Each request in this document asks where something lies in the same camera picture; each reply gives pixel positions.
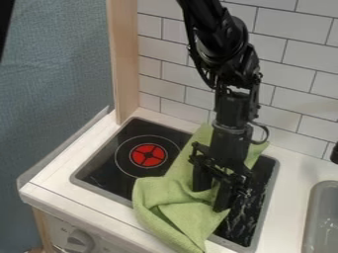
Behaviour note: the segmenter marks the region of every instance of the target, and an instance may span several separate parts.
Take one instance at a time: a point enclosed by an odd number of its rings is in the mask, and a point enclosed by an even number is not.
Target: black cooktop
[[[131,119],[86,165],[75,172],[71,180],[131,207],[135,180],[165,175],[190,137],[188,133],[167,126]],[[235,245],[233,249],[239,249],[238,252],[253,252],[258,243],[257,236],[254,239],[253,235],[257,224],[260,230],[264,220],[261,210],[275,165],[276,161],[271,158],[261,156],[258,159],[252,169],[252,198],[236,201],[211,240],[226,247],[231,246],[230,241]],[[250,245],[248,251],[241,250]]]
[[[167,126],[132,119],[75,177],[131,201],[135,180],[164,176],[190,137]]]

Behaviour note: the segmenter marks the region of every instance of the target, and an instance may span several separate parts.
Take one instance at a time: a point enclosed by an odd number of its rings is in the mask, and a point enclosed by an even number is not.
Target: wooden frame
[[[35,208],[32,208],[33,215],[36,220],[36,225],[39,231],[40,239],[42,240],[42,246],[45,253],[53,253],[54,250],[52,248],[50,235],[49,235],[49,229],[48,229],[48,223],[45,217],[45,214],[43,211],[37,210]]]
[[[137,0],[107,0],[117,122],[138,107]]]

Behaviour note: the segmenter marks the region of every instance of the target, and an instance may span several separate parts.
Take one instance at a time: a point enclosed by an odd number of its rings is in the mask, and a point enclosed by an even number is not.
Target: white tile wall
[[[138,13],[183,20],[176,0],[137,0]]]
[[[330,18],[260,8],[255,32],[305,42],[324,43],[331,21]]]
[[[288,66],[271,61],[261,61],[263,82],[299,91],[309,91],[313,81],[313,70]]]
[[[140,56],[138,58],[139,73],[153,77],[161,77],[161,61]]]
[[[139,105],[143,108],[160,112],[160,98],[143,92],[139,93]]]
[[[166,41],[188,43],[186,27],[183,21],[163,20],[163,39]]]
[[[271,127],[283,128],[296,131],[300,122],[300,114],[288,112],[285,110],[262,106],[259,118],[256,122]]]
[[[338,141],[338,123],[309,116],[302,117],[299,132],[328,141]]]
[[[157,39],[138,37],[138,51],[142,56],[186,64],[188,53],[183,44],[165,42]]]
[[[338,99],[338,75],[317,72],[311,93]]]
[[[162,19],[148,15],[138,14],[138,34],[161,39]]]
[[[274,91],[274,86],[262,83],[259,94],[259,101],[261,104],[269,106],[272,102]]]
[[[338,100],[277,88],[273,106],[330,121],[338,120]]]
[[[161,112],[166,115],[202,124],[208,120],[209,111],[189,105],[177,103],[175,101],[161,99]]]
[[[270,127],[270,141],[277,146],[322,158],[327,141]]]
[[[293,10],[296,5],[296,0],[226,0],[225,2],[256,5],[283,10]]]
[[[270,141],[328,159],[338,140],[338,2],[229,0],[222,4],[254,31],[250,41],[264,74],[258,121],[271,130]],[[213,92],[188,57],[176,0],[138,0],[138,13],[140,105],[191,122],[211,123]],[[262,135],[257,128],[255,139]]]
[[[192,106],[213,110],[214,93],[188,87],[186,103]]]
[[[208,86],[201,79],[195,68],[163,62],[162,78],[167,81],[208,90]]]
[[[338,48],[289,41],[284,63],[338,74]]]
[[[255,45],[261,59],[282,61],[287,40],[251,34],[250,43]]]
[[[139,76],[139,90],[148,94],[176,101],[184,101],[185,87],[160,79]]]
[[[338,17],[336,0],[299,0],[296,8],[299,12]]]

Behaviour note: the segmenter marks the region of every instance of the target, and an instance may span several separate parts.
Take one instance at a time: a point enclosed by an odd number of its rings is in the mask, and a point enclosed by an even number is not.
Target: green towel
[[[192,143],[209,145],[211,133],[211,126],[202,125],[164,177],[137,179],[133,188],[138,221],[180,253],[205,252],[205,241],[229,213],[212,211],[218,184],[204,192],[192,191]],[[252,168],[267,146],[251,145],[246,166]]]

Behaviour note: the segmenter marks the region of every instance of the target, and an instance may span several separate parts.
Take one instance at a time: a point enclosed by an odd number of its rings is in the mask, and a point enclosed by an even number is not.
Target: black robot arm
[[[204,191],[218,180],[220,188],[213,209],[223,211],[239,195],[250,191],[251,171],[244,160],[250,143],[261,143],[252,140],[252,125],[258,125],[253,121],[260,108],[259,59],[249,43],[245,24],[231,16],[218,0],[177,2],[183,10],[190,56],[206,84],[215,90],[211,144],[194,143],[190,157],[194,164],[193,188]],[[258,126],[269,135],[266,127]]]

